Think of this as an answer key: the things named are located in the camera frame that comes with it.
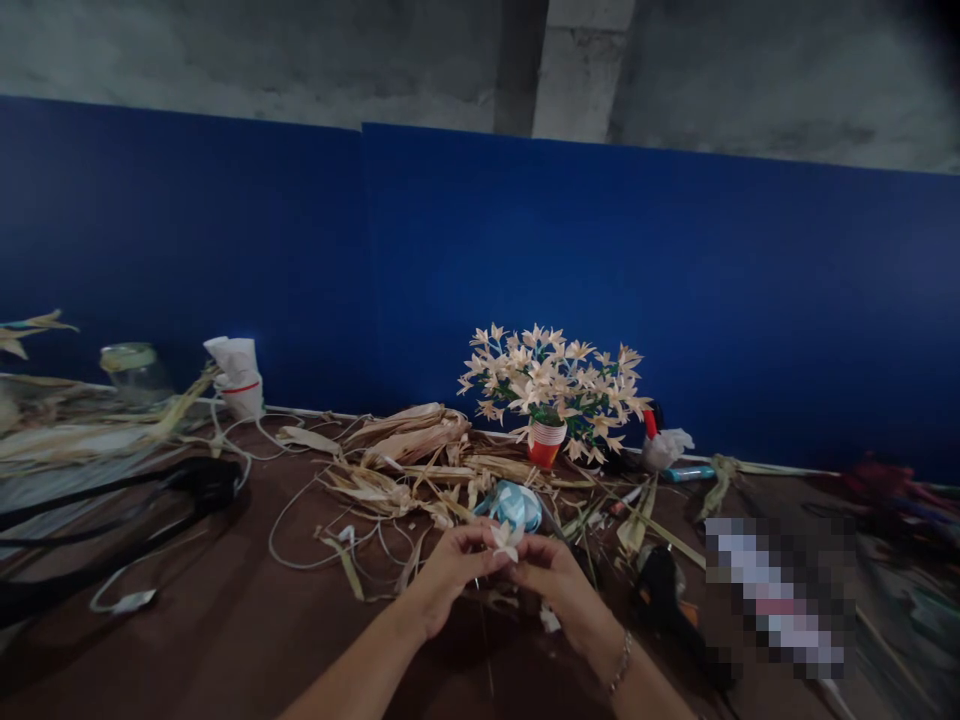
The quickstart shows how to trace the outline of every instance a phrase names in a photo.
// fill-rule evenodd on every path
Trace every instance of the bracelet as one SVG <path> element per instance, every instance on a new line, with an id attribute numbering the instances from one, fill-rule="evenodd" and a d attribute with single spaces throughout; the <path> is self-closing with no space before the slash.
<path id="1" fill-rule="evenodd" d="M 617 674 L 613 676 L 613 680 L 610 682 L 609 687 L 607 687 L 607 695 L 610 697 L 613 697 L 617 688 L 620 687 L 623 676 L 627 674 L 627 668 L 630 667 L 630 651 L 632 649 L 633 638 L 630 636 L 630 632 L 625 630 L 623 633 L 623 655 L 620 656 L 620 667 L 617 668 Z"/>

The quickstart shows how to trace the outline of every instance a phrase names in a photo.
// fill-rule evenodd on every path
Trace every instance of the concrete pillar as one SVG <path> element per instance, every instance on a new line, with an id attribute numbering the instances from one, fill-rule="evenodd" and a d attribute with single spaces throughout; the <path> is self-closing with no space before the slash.
<path id="1" fill-rule="evenodd" d="M 550 0 L 533 136 L 603 143 L 634 0 Z"/>

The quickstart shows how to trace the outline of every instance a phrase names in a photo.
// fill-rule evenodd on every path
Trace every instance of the hand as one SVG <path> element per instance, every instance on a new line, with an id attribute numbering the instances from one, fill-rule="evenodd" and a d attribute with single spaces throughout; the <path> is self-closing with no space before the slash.
<path id="1" fill-rule="evenodd" d="M 482 524 L 461 525 L 447 530 L 426 565 L 410 587 L 397 600 L 413 613 L 417 622 L 423 623 L 425 640 L 434 637 L 450 617 L 450 606 L 463 591 L 464 586 L 475 578 L 485 577 L 503 569 L 510 558 L 500 553 L 494 555 L 491 521 Z"/>
<path id="2" fill-rule="evenodd" d="M 547 601 L 574 650 L 586 658 L 601 682 L 609 682 L 623 652 L 624 630 L 570 549 L 559 540 L 525 535 L 517 554 L 520 563 L 510 569 L 510 578 Z"/>

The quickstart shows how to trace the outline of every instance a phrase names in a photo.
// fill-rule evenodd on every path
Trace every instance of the jar lid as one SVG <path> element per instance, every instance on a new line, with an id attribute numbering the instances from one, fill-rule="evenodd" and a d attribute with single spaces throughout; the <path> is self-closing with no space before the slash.
<path id="1" fill-rule="evenodd" d="M 150 343 L 117 343 L 100 350 L 100 367 L 108 373 L 153 365 L 157 351 Z"/>

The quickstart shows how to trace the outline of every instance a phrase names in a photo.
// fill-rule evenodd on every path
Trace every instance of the concrete wall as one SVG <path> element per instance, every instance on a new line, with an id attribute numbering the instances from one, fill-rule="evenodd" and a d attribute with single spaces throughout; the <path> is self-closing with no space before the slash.
<path id="1" fill-rule="evenodd" d="M 638 0 L 614 139 L 958 173 L 960 84 L 936 4 Z"/>
<path id="2" fill-rule="evenodd" d="M 546 3 L 4 0 L 0 93 L 960 173 L 936 0 Z"/>
<path id="3" fill-rule="evenodd" d="M 497 0 L 4 0 L 0 93 L 493 130 Z"/>

